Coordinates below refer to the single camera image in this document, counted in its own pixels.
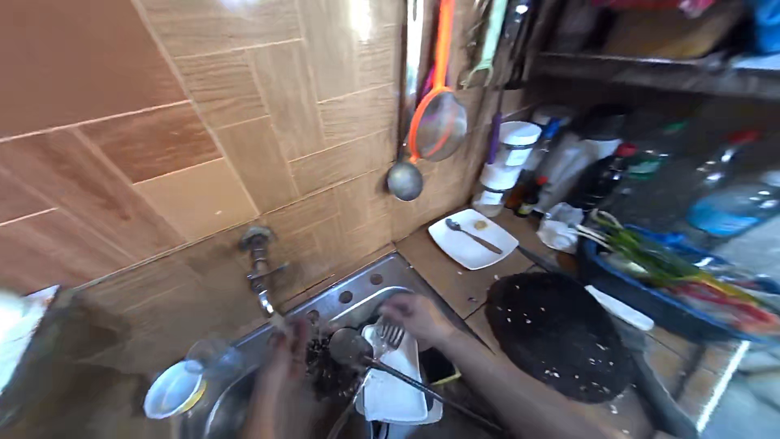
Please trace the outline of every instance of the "faucet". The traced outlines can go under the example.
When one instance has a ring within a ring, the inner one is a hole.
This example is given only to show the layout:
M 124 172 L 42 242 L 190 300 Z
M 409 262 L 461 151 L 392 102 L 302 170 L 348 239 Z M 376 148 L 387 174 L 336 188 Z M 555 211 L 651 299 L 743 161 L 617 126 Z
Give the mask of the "faucet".
M 279 273 L 287 267 L 281 264 L 271 269 L 268 264 L 268 244 L 276 239 L 274 232 L 268 227 L 251 226 L 239 240 L 239 248 L 249 252 L 252 262 L 252 271 L 246 275 L 252 292 L 257 294 L 257 300 L 267 318 L 273 315 L 281 316 L 279 307 L 274 307 L 268 295 L 268 282 L 266 277 Z

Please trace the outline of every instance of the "kitchen sink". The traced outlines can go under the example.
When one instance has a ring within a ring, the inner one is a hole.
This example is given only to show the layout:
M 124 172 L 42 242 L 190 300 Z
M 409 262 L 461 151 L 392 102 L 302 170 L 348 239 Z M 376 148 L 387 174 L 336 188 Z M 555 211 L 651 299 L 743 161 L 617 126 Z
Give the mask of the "kitchen sink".
M 327 335 L 340 327 L 361 329 L 378 316 L 378 306 L 399 292 L 423 294 L 458 328 L 471 332 L 465 322 L 425 283 L 414 268 L 398 253 L 391 253 L 353 273 L 334 286 L 287 313 L 301 316 L 310 322 L 314 333 Z M 256 371 L 268 359 L 270 324 L 257 328 L 236 341 L 246 368 L 238 379 L 209 380 L 203 397 L 183 416 L 179 435 L 182 439 L 233 439 L 239 437 L 246 410 L 254 388 Z M 339 414 L 349 404 L 345 395 L 322 397 L 313 389 L 312 382 L 303 386 L 290 398 L 288 438 L 326 437 Z M 362 425 L 362 418 L 353 416 Z M 360 427 L 346 428 L 340 437 L 366 437 Z

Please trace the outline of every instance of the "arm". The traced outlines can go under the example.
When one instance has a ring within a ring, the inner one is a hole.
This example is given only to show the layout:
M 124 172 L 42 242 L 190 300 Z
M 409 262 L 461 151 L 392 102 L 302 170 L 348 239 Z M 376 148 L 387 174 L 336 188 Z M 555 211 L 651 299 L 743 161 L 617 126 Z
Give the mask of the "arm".
M 382 306 L 418 340 L 439 349 L 491 403 L 514 437 L 602 439 L 606 436 L 574 412 L 558 392 L 517 369 L 508 359 L 455 328 L 429 299 L 396 294 Z
M 286 399 L 290 384 L 303 377 L 307 341 L 306 324 L 302 320 L 294 322 L 288 333 L 271 336 L 274 356 L 265 368 L 257 371 L 242 439 L 284 437 L 280 429 L 284 424 Z

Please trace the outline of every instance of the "hand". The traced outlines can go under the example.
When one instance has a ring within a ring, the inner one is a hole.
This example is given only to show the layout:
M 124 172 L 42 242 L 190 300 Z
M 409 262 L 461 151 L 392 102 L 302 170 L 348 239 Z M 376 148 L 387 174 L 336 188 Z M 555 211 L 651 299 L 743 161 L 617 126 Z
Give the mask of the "hand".
M 278 331 L 271 335 L 269 344 L 274 351 L 273 358 L 261 372 L 264 392 L 277 394 L 284 384 L 303 377 L 309 341 L 307 328 L 306 322 L 298 319 L 289 324 L 286 333 Z
M 418 341 L 437 347 L 458 331 L 429 298 L 418 294 L 394 294 L 379 312 L 402 324 Z

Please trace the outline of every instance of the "red bottle cap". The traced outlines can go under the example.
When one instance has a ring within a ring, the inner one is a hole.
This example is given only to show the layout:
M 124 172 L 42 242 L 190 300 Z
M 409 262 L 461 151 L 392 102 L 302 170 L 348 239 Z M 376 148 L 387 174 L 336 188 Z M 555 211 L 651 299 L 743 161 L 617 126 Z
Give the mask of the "red bottle cap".
M 729 143 L 750 143 L 751 141 L 757 141 L 760 136 L 761 132 L 759 130 L 741 130 L 734 131 L 726 136 L 726 139 L 729 140 Z
M 636 154 L 636 145 L 629 142 L 621 143 L 615 150 L 615 155 L 618 157 L 630 157 Z

